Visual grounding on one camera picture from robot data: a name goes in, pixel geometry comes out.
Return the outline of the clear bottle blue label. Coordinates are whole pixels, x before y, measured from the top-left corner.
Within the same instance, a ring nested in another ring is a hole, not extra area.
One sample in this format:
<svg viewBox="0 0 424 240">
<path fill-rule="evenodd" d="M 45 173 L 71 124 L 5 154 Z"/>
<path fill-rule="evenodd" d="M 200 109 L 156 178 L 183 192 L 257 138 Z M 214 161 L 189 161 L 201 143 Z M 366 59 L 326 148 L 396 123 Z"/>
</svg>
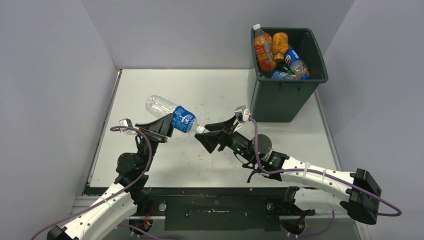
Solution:
<svg viewBox="0 0 424 240">
<path fill-rule="evenodd" d="M 172 114 L 171 126 L 182 133 L 202 134 L 206 131 L 192 112 L 159 95 L 151 95 L 146 100 L 145 109 L 157 118 Z"/>
</svg>

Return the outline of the slim blue label bottle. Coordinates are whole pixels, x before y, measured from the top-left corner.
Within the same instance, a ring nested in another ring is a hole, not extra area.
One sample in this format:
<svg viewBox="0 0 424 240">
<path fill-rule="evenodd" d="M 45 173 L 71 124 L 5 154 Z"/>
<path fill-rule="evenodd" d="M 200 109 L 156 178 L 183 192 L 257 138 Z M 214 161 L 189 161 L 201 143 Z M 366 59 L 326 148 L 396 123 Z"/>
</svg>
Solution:
<svg viewBox="0 0 424 240">
<path fill-rule="evenodd" d="M 272 73 L 271 78 L 277 79 L 277 80 L 296 80 L 297 76 L 293 73 L 288 73 L 281 70 L 275 70 Z"/>
</svg>

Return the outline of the green plastic bottle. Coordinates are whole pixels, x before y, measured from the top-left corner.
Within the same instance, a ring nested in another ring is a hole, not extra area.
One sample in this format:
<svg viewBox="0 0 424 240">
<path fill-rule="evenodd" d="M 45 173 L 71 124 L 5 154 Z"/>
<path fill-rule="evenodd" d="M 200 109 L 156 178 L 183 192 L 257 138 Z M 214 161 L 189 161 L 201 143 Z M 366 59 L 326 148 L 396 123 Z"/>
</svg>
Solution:
<svg viewBox="0 0 424 240">
<path fill-rule="evenodd" d="M 288 74 L 294 74 L 294 72 L 288 67 L 288 65 L 284 61 L 278 62 L 275 69 Z"/>
</svg>

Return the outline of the large orange label bottle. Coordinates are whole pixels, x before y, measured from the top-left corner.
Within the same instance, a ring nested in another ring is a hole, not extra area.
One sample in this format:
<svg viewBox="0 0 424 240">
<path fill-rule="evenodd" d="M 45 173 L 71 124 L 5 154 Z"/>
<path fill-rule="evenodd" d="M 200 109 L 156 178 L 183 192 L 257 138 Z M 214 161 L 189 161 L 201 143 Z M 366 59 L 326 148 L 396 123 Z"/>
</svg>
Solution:
<svg viewBox="0 0 424 240">
<path fill-rule="evenodd" d="M 272 53 L 272 37 L 262 29 L 259 23 L 252 29 L 256 62 L 263 72 L 272 71 L 277 66 Z"/>
</svg>

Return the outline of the blue label bottle blue cap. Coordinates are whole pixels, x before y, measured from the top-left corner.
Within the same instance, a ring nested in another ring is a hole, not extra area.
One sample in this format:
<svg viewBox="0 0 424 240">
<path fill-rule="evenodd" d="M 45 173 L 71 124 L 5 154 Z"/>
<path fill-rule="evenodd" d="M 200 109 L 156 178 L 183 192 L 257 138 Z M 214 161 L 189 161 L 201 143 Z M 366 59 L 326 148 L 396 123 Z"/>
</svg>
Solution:
<svg viewBox="0 0 424 240">
<path fill-rule="evenodd" d="M 297 51 L 291 46 L 288 48 L 284 54 L 284 62 L 293 71 L 293 73 L 301 80 L 308 80 L 310 78 L 310 73 L 307 65 L 298 55 Z"/>
</svg>

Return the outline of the orange juice bottle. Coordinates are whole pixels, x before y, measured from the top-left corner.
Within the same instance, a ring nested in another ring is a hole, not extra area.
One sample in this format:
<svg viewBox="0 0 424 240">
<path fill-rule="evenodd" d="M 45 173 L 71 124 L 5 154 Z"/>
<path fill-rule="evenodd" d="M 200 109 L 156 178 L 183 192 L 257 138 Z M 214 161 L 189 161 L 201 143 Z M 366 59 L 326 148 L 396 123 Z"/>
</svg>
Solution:
<svg viewBox="0 0 424 240">
<path fill-rule="evenodd" d="M 281 62 L 289 49 L 289 37 L 285 32 L 277 32 L 272 37 L 271 51 L 273 59 L 276 62 Z"/>
</svg>

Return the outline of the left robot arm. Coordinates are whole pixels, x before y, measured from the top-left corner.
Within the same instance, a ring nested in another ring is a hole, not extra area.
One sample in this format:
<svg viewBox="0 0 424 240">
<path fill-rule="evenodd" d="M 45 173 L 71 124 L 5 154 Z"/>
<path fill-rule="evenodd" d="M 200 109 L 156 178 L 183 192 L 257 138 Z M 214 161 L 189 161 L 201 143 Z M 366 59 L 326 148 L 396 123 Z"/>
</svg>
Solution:
<svg viewBox="0 0 424 240">
<path fill-rule="evenodd" d="M 135 153 L 122 153 L 117 159 L 117 177 L 108 189 L 88 208 L 66 217 L 67 224 L 53 223 L 47 233 L 48 240 L 101 240 L 124 219 L 149 210 L 145 184 L 148 170 L 160 143 L 172 136 L 173 115 L 167 114 L 155 121 L 132 126 L 123 119 L 110 131 L 129 131 L 135 134 Z"/>
</svg>

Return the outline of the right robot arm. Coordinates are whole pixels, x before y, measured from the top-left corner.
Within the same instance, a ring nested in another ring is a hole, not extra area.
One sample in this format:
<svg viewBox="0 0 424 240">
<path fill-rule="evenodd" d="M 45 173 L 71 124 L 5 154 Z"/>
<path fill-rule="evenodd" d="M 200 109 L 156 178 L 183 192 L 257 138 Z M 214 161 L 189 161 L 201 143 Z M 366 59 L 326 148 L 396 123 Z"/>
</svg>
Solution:
<svg viewBox="0 0 424 240">
<path fill-rule="evenodd" d="M 338 171 L 297 160 L 273 150 L 271 139 L 259 133 L 256 122 L 252 139 L 239 133 L 242 125 L 233 116 L 227 121 L 200 127 L 194 137 L 209 153 L 231 149 L 236 156 L 247 160 L 243 168 L 251 169 L 252 175 L 262 174 L 279 182 L 300 184 L 282 201 L 283 209 L 289 214 L 300 210 L 329 210 L 345 213 L 363 224 L 377 223 L 382 190 L 367 170 Z"/>
</svg>

